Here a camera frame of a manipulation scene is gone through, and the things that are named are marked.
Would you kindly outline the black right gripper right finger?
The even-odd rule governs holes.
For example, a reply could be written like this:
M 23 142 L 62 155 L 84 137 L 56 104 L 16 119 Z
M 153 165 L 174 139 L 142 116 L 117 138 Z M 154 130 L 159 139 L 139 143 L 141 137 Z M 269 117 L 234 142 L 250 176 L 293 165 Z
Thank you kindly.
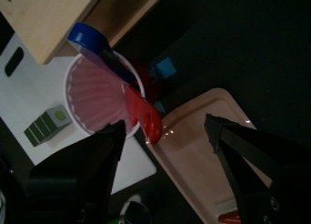
M 311 148 L 206 115 L 242 224 L 311 224 Z

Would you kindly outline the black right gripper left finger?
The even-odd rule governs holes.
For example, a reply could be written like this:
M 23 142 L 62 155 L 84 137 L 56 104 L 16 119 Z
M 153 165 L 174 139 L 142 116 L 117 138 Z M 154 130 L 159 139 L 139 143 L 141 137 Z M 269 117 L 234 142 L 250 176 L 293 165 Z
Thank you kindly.
M 59 150 L 32 169 L 23 224 L 106 224 L 126 122 Z

